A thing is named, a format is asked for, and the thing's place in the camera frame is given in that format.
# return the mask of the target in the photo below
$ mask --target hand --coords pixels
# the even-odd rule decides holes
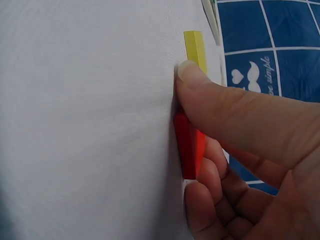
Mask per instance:
[[[176,90],[208,136],[197,182],[185,189],[195,240],[320,239],[320,104],[222,87],[190,61]],[[278,195],[250,188],[222,148]]]

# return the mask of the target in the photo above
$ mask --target white cloth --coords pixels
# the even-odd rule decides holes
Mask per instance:
[[[18,240],[190,239],[172,126],[201,0],[0,1],[3,209]]]

